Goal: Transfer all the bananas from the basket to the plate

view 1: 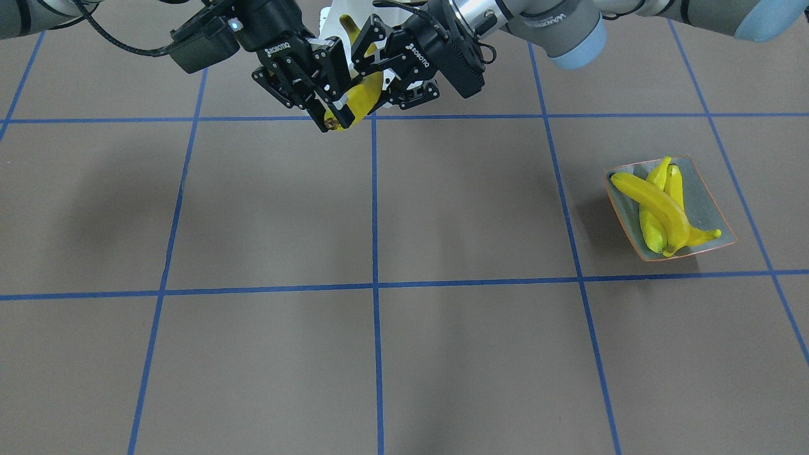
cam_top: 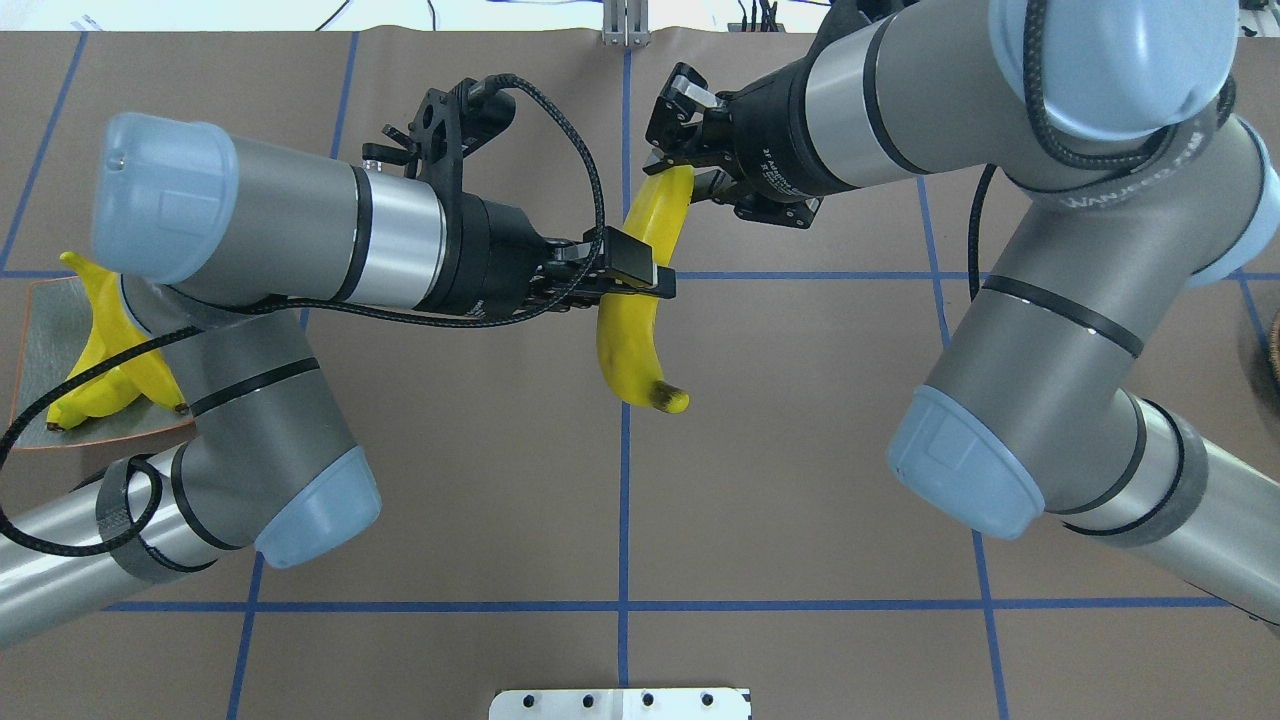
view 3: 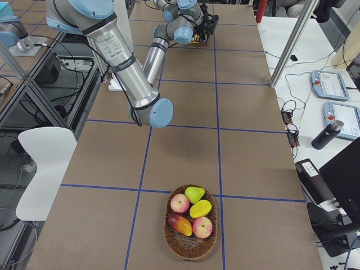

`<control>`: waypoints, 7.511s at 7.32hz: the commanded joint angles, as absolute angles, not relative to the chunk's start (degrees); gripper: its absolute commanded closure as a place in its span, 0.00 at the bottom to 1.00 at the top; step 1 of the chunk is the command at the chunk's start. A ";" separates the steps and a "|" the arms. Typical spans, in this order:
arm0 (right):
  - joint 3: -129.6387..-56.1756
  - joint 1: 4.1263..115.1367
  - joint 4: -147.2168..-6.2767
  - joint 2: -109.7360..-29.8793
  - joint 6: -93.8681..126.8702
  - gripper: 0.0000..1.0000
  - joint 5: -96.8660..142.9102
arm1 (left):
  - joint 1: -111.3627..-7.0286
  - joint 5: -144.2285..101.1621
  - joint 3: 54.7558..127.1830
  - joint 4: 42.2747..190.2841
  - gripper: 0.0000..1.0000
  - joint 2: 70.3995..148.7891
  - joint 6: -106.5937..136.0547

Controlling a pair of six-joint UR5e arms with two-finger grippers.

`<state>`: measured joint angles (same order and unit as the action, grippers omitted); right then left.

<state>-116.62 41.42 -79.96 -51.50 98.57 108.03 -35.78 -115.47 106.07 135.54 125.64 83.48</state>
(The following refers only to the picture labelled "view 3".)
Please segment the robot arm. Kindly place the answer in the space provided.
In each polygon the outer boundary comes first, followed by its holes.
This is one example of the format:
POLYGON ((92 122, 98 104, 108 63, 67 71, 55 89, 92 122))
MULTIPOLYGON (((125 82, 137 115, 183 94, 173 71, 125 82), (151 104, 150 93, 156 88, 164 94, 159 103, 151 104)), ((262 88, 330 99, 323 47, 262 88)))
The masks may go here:
POLYGON ((138 125, 167 126, 173 117, 173 104, 153 88, 170 41, 179 44, 205 42, 213 33, 206 4, 198 1, 154 1, 166 24, 157 26, 143 66, 139 65, 117 27, 114 1, 46 1, 50 28, 83 35, 95 43, 116 79, 125 90, 130 116, 138 125))

